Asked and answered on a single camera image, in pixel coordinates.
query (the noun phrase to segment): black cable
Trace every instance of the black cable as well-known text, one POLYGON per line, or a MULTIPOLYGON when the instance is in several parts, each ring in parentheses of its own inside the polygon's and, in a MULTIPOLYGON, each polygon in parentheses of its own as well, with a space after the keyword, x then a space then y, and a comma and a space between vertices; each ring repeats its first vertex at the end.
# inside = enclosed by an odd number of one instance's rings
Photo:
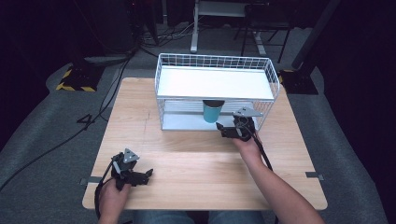
POLYGON ((170 34, 167 34, 166 32, 168 30, 169 30, 169 28, 167 28, 161 35, 158 35, 160 37, 159 41, 158 41, 159 42, 158 45, 157 45, 157 43, 155 43, 155 44, 146 43, 147 39, 145 37, 142 37, 142 45, 147 47, 147 48, 156 48, 156 47, 158 47, 163 42, 163 40, 165 38, 167 38, 169 35, 173 35, 174 32, 175 32, 175 28, 173 28, 172 32, 170 34))
POLYGON ((160 39, 160 43, 162 43, 165 39, 167 39, 169 36, 173 36, 174 34, 175 34, 175 31, 176 30, 176 28, 175 27, 173 27, 172 28, 172 32, 170 33, 170 34, 167 34, 167 35, 163 35, 163 37, 160 39))
MULTIPOLYGON (((119 69, 119 74, 118 74, 117 78, 114 79, 114 81, 113 81, 113 82, 111 83, 111 85, 110 85, 110 88, 108 88, 108 90, 107 90, 106 96, 107 96, 108 93, 110 92, 110 90, 111 90, 111 88, 113 87, 114 83, 116 83, 116 81, 118 80, 117 87, 116 87, 116 89, 113 91, 113 95, 111 96, 109 102, 111 102, 111 101, 113 100, 113 98, 114 98, 114 96, 115 96, 115 94, 116 94, 116 92, 117 92, 117 88, 118 88, 119 85, 120 85, 120 80, 121 80, 121 77, 122 77, 122 74, 123 74, 123 70, 125 69, 125 66, 126 66, 126 64, 127 64, 128 62, 125 62, 125 63, 123 63, 123 64, 121 65, 121 67, 120 67, 120 69, 119 69)), ((101 105, 100 105, 99 114, 100 114, 100 117, 101 117, 103 120, 105 120, 106 122, 108 122, 108 119, 105 119, 105 118, 102 116, 102 113, 101 113, 101 110, 102 110, 102 108, 103 108, 103 103, 105 102, 106 96, 103 98, 103 101, 102 101, 102 103, 101 103, 101 105)))
POLYGON ((125 56, 124 58, 120 58, 120 59, 114 59, 114 60, 108 60, 108 61, 104 61, 104 62, 88 62, 89 64, 92 64, 95 67, 108 67, 111 65, 116 65, 119 63, 125 63, 129 57, 131 57, 131 54, 128 54, 127 56, 125 56))
POLYGON ((140 49, 141 50, 143 50, 145 53, 147 53, 148 55, 151 55, 151 56, 153 56, 153 57, 155 57, 155 58, 158 58, 159 56, 158 55, 156 55, 156 54, 154 54, 154 53, 152 53, 152 52, 150 52, 150 51, 148 51, 148 50, 146 50, 146 49, 143 49, 142 47, 140 47, 140 49))
POLYGON ((266 154, 265 151, 264 151, 264 147, 262 146, 262 143, 260 142, 260 140, 257 138, 256 134, 255 134, 255 133, 252 133, 252 132, 251 132, 247 127, 245 127, 245 126, 241 126, 241 127, 243 127, 244 129, 246 129, 246 130, 249 132, 250 136, 253 137, 254 142, 255 142, 255 143, 257 144, 257 146, 259 147, 259 151, 260 151, 260 153, 262 154, 262 157, 264 158, 265 163, 267 164, 268 169, 270 169, 271 171, 274 171, 273 168, 272 168, 271 162, 270 162, 270 160, 268 159, 267 154, 266 154))
MULTIPOLYGON (((126 61, 126 63, 124 63, 122 65, 122 70, 121 73, 123 73, 126 64, 128 64, 128 62, 131 60, 132 56, 126 61)), ((4 183, 3 185, 0 187, 0 192, 3 190, 3 188, 16 176, 18 175, 20 172, 22 172, 24 169, 26 169, 26 167, 30 166, 31 164, 33 164, 34 162, 38 161, 39 159, 43 158, 44 156, 46 156, 47 154, 51 153, 52 151, 54 151, 55 149, 63 146, 64 144, 66 144, 67 142, 69 142, 70 140, 72 140, 73 138, 75 138, 76 136, 78 136, 80 133, 82 133, 83 131, 85 131, 91 124, 93 124, 101 115, 102 113, 108 108, 108 106, 110 105, 110 102, 112 101, 112 99, 114 98, 116 92, 113 92, 113 95, 111 96, 111 99, 107 102, 106 106, 99 112, 98 115, 96 115, 95 118, 93 118, 93 120, 89 121, 83 128, 81 128, 78 132, 76 132, 75 134, 73 134, 72 136, 70 136, 69 138, 67 138, 66 140, 64 140, 62 143, 58 144, 57 146, 47 150, 46 152, 44 152, 43 154, 39 155, 38 157, 34 158, 33 160, 29 161, 28 163, 26 163, 25 165, 22 166, 22 168, 18 169, 16 172, 14 172, 14 174, 12 176, 10 176, 4 183)))
POLYGON ((180 29, 181 31, 176 35, 176 36, 180 35, 180 37, 175 38, 175 37, 174 37, 175 28, 174 28, 173 32, 171 32, 170 34, 168 34, 168 35, 162 37, 162 39, 160 40, 159 45, 144 43, 143 46, 146 47, 146 48, 163 47, 163 46, 165 46, 166 44, 168 44, 168 43, 171 42, 171 41, 182 39, 182 38, 186 37, 186 35, 192 35, 192 34, 185 34, 185 35, 182 35, 182 34, 181 34, 181 33, 183 33, 184 31, 189 31, 190 29, 192 29, 192 26, 190 26, 190 25, 189 25, 188 27, 186 27, 186 28, 181 28, 181 29, 180 29))
POLYGON ((105 49, 108 49, 109 51, 113 52, 113 53, 118 53, 118 54, 130 54, 130 51, 117 51, 114 49, 109 48, 107 45, 105 45, 100 39, 99 37, 96 35, 95 31, 92 29, 90 23, 88 22, 87 17, 84 15, 84 13, 82 12, 81 8, 79 7, 78 3, 76 2, 76 0, 73 0, 73 3, 75 4, 76 8, 78 9, 79 14, 82 16, 82 18, 84 19, 85 23, 87 24, 88 28, 90 29, 92 35, 95 37, 95 39, 99 42, 99 44, 101 44, 105 49))
POLYGON ((100 210, 99 210, 99 195, 100 195, 100 191, 102 190, 102 187, 111 179, 108 179, 105 183, 103 183, 103 181, 105 180, 108 170, 110 170, 110 167, 113 164, 113 160, 111 160, 110 164, 107 166, 105 173, 102 176, 102 179, 99 181, 98 186, 95 189, 95 196, 94 196, 94 203, 95 203, 95 213, 96 216, 98 217, 98 219, 100 219, 100 210))

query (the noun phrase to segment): wooden table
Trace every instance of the wooden table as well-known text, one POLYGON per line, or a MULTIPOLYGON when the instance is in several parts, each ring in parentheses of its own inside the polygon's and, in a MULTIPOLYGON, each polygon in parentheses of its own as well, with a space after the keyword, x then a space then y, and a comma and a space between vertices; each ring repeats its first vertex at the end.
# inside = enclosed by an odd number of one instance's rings
MULTIPOLYGON (((306 176, 315 169, 282 88, 259 136, 275 173, 316 209, 325 209, 318 179, 306 176)), ((213 131, 161 130, 152 78, 122 81, 92 176, 102 176, 126 147, 140 156, 136 172, 154 169, 148 185, 132 188, 127 209, 271 209, 230 139, 213 131)), ((94 208, 96 186, 88 184, 84 207, 94 208)))

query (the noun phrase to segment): white shelf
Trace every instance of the white shelf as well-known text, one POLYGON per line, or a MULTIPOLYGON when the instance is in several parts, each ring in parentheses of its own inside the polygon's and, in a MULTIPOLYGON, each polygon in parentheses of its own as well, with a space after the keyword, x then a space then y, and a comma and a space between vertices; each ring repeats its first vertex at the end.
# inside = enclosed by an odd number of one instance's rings
POLYGON ((264 70, 163 66, 157 97, 274 100, 264 70))
MULTIPOLYGON (((244 106, 253 107, 251 102, 226 102, 217 122, 225 127, 233 127, 233 112, 244 106)), ((203 114, 202 101, 166 101, 163 130, 216 131, 216 123, 206 122, 203 114)))

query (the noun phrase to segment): teal mug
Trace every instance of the teal mug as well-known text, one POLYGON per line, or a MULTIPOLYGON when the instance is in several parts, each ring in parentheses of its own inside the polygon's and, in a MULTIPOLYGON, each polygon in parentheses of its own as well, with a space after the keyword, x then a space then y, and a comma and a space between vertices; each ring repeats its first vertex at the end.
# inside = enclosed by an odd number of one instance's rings
POLYGON ((218 120, 224 101, 203 100, 204 102, 204 120, 208 123, 214 123, 218 120))

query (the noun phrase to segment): white wire basket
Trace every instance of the white wire basket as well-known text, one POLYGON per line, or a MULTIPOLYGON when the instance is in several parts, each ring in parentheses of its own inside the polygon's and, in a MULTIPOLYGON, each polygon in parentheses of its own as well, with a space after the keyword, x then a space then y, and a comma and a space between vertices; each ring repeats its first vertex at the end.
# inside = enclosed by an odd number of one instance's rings
POLYGON ((233 127, 233 112, 249 107, 263 114, 263 125, 279 94, 279 80, 268 58, 196 54, 159 56, 155 92, 163 130, 211 131, 203 117, 203 100, 225 101, 218 123, 233 127))

